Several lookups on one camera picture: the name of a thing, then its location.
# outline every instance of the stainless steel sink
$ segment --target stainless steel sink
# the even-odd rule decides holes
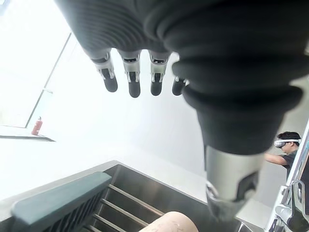
[[[138,232],[164,213],[170,211],[178,211],[187,215],[196,224],[200,232],[264,231],[247,222],[243,224],[243,222],[237,219],[228,223],[218,222],[210,215],[208,206],[204,202],[181,193],[149,176],[125,167],[117,161],[107,162],[1,201],[0,231],[11,231],[10,228],[14,225],[14,217],[10,211],[17,201],[36,196],[56,187],[64,186],[74,180],[79,180],[96,172],[105,172],[110,175],[112,177],[111,183],[108,185],[108,188],[105,188],[100,193],[102,197],[99,196],[96,198],[99,204],[96,206],[96,209],[94,208],[93,214],[90,214],[84,222],[80,223],[79,228],[74,229],[74,231]],[[58,231],[56,229],[58,226],[62,226],[62,220],[72,222],[71,219],[73,216],[76,216],[75,213],[77,211],[79,212],[79,209],[83,209],[85,205],[87,204],[83,202],[78,203],[78,208],[72,213],[65,215],[61,219],[61,223],[58,224],[56,222],[49,228],[52,228],[52,231]]]
[[[100,231],[117,231],[110,223],[127,232],[137,232],[169,211],[187,215],[200,232],[252,231],[237,219],[228,223],[216,221],[203,202],[127,167],[116,165],[105,172],[112,176],[112,182],[91,222]]]

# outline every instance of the skin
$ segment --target skin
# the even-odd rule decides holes
[[[298,149],[298,146],[294,142],[287,142],[281,148],[281,150],[287,155],[291,154],[293,151],[295,151],[297,149]],[[270,162],[270,163],[274,163],[274,164],[278,164],[278,165],[283,165],[283,166],[287,165],[287,162],[285,161],[284,158],[282,158],[281,156],[276,156],[276,155],[272,155],[272,154],[269,154],[269,153],[265,154],[265,160]]]

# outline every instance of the window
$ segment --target window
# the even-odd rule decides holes
[[[45,84],[69,34],[53,0],[0,4],[0,124],[25,127],[39,97],[51,97]]]

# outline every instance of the vr headset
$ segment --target vr headset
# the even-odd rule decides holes
[[[274,146],[276,148],[282,148],[287,142],[301,142],[301,139],[282,139],[282,140],[276,140],[274,142]]]

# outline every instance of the window sill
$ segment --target window sill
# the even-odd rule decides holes
[[[54,140],[45,137],[44,135],[31,134],[31,130],[22,127],[0,126],[1,139],[37,139],[54,142]]]

